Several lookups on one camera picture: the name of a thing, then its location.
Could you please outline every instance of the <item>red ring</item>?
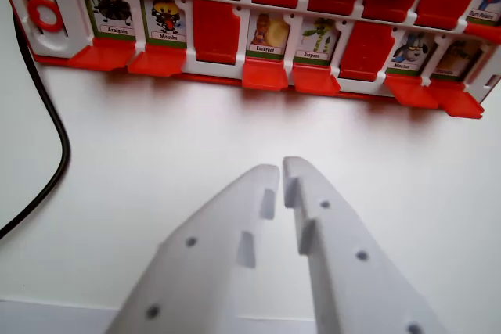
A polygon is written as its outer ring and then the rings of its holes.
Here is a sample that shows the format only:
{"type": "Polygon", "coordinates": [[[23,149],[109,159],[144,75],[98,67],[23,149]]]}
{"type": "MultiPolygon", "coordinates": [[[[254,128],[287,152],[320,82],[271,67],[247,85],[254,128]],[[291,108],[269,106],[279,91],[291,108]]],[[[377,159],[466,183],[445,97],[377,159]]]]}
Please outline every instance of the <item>red ring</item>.
{"type": "Polygon", "coordinates": [[[56,32],[60,31],[64,27],[63,18],[61,16],[61,12],[59,11],[59,7],[55,2],[50,0],[30,0],[28,2],[28,14],[30,18],[33,20],[35,25],[44,31],[56,32]],[[54,12],[56,15],[55,23],[46,23],[40,19],[40,12],[38,11],[38,7],[44,6],[54,12]]]}

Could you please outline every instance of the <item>black cable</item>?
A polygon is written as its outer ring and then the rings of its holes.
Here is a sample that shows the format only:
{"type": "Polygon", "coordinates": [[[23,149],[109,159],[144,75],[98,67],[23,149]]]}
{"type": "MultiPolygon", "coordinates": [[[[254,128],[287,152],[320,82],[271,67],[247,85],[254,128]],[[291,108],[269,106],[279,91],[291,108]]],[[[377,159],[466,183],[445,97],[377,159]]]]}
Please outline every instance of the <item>black cable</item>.
{"type": "Polygon", "coordinates": [[[37,194],[37,196],[30,202],[28,205],[17,214],[8,224],[6,224],[2,229],[0,229],[0,239],[9,234],[18,224],[20,224],[28,215],[36,209],[38,204],[40,204],[43,199],[57,186],[64,173],[66,172],[68,165],[70,164],[70,139],[68,138],[68,134],[66,133],[66,129],[64,129],[63,122],[59,118],[59,115],[56,111],[56,108],[52,104],[50,100],[49,94],[45,90],[45,86],[41,81],[40,75],[38,74],[37,67],[34,65],[34,61],[31,58],[30,49],[28,47],[28,43],[26,37],[24,36],[24,32],[21,29],[17,21],[17,17],[14,14],[14,26],[16,28],[16,37],[17,44],[19,45],[19,49],[21,51],[21,55],[23,56],[24,63],[26,64],[26,68],[30,73],[31,80],[33,80],[34,86],[36,87],[38,94],[40,95],[41,101],[44,103],[47,112],[56,127],[57,133],[61,140],[61,161],[59,162],[59,166],[57,167],[56,172],[50,178],[49,182],[45,185],[45,187],[37,194]]]}

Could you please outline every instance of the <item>cartoon spider card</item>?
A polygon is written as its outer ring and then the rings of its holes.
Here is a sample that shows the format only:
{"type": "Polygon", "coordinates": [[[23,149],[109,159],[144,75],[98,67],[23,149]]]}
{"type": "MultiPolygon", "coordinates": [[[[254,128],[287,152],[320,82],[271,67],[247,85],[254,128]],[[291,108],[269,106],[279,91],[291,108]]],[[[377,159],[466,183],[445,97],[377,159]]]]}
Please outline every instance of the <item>cartoon spider card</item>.
{"type": "Polygon", "coordinates": [[[124,0],[85,0],[94,35],[135,41],[131,6],[124,0]]]}

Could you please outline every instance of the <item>white table surface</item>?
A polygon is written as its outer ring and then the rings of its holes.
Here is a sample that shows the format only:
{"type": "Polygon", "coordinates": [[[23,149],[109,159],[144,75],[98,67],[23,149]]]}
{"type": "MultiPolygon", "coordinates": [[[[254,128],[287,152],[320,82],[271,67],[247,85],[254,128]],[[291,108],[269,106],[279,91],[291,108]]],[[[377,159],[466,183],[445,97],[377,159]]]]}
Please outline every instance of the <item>white table surface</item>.
{"type": "MultiPolygon", "coordinates": [[[[60,144],[0,0],[0,225],[56,169],[60,144]]],[[[453,333],[501,327],[501,88],[482,120],[439,111],[40,66],[73,156],[0,242],[0,299],[118,307],[162,241],[219,189],[284,156],[314,163],[453,333]]],[[[242,315],[312,319],[291,211],[277,202],[242,315]]]]}

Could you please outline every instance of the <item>character card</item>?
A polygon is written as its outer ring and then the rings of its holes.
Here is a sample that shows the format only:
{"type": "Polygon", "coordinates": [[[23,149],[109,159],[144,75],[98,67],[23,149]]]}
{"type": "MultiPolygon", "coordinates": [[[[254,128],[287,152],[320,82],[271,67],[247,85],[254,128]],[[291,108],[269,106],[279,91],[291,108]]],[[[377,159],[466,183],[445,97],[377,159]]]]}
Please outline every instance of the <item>character card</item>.
{"type": "Polygon", "coordinates": [[[247,56],[266,59],[283,59],[289,24],[280,13],[250,12],[247,56]]]}
{"type": "Polygon", "coordinates": [[[467,20],[473,23],[494,26],[501,17],[501,0],[475,0],[467,20]]]}
{"type": "Polygon", "coordinates": [[[419,76],[435,48],[434,35],[407,32],[391,59],[387,74],[419,76]]]}
{"type": "Polygon", "coordinates": [[[334,20],[305,18],[294,62],[328,66],[338,38],[334,20]]]}
{"type": "Polygon", "coordinates": [[[186,17],[174,0],[141,0],[146,41],[186,48],[186,17]]]}
{"type": "Polygon", "coordinates": [[[431,78],[463,80],[481,54],[480,41],[463,39],[454,41],[440,59],[431,78]]]}
{"type": "Polygon", "coordinates": [[[124,0],[85,0],[94,35],[135,41],[131,6],[124,0]]]}

